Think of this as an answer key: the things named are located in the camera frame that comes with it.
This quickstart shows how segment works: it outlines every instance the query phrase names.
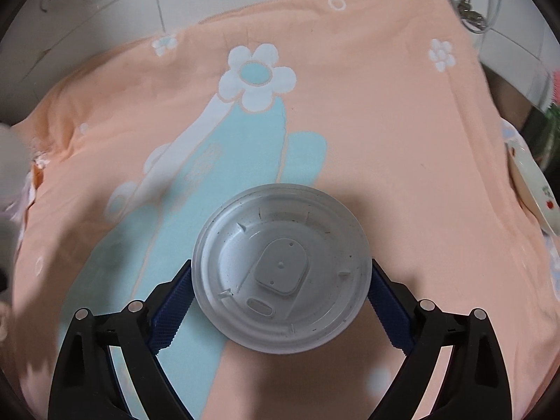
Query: fabric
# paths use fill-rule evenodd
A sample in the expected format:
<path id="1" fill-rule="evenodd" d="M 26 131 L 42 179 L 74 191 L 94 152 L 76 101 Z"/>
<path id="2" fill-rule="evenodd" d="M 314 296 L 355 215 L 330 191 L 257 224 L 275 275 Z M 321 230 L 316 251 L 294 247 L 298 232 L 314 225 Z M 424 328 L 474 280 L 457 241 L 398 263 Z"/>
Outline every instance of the fabric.
<path id="1" fill-rule="evenodd" d="M 521 418 L 558 368 L 560 303 L 501 129 L 446 0 L 277 0 L 91 60 L 16 127 L 46 164 L 15 274 L 23 394 L 44 418 L 74 311 L 145 298 L 223 202 L 285 181 L 349 207 L 418 299 L 488 312 Z M 229 342 L 194 302 L 158 358 L 195 418 L 338 420 L 367 418 L 404 356 L 368 302 L 333 341 L 289 356 Z"/>

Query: flower pattern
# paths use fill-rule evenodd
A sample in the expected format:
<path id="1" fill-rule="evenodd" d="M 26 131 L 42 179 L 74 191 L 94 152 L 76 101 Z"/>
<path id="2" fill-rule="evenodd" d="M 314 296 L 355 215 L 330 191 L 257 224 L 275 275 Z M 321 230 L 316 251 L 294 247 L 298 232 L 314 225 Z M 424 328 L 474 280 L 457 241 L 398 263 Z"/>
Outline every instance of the flower pattern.
<path id="1" fill-rule="evenodd" d="M 449 41 L 433 39 L 431 49 L 428 52 L 429 59 L 436 64 L 439 72 L 445 71 L 446 68 L 455 66 L 455 57 L 452 55 L 453 47 Z"/>
<path id="2" fill-rule="evenodd" d="M 245 46 L 234 47 L 227 63 L 230 69 L 219 80 L 219 96 L 231 101 L 242 94 L 241 105 L 249 112 L 267 109 L 275 95 L 288 93 L 296 85 L 291 68 L 274 67 L 278 50 L 272 44 L 261 44 L 253 54 Z"/>
<path id="3" fill-rule="evenodd" d="M 163 36 L 158 40 L 152 41 L 152 47 L 158 57 L 161 57 L 166 50 L 177 47 L 177 40 L 173 36 Z"/>

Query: white container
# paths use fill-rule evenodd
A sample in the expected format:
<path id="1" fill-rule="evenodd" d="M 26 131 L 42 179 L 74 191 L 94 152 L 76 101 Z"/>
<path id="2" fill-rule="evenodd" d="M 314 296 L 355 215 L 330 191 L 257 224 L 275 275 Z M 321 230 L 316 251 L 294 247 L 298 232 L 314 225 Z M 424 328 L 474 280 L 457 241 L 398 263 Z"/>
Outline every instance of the white container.
<path id="1" fill-rule="evenodd" d="M 358 220 L 328 194 L 259 186 L 204 225 L 192 257 L 202 311 L 233 341 L 303 352 L 341 333 L 368 294 L 372 261 Z"/>
<path id="2" fill-rule="evenodd" d="M 560 208 L 547 179 L 528 148 L 506 142 L 510 174 L 517 194 L 548 235 L 560 236 Z"/>

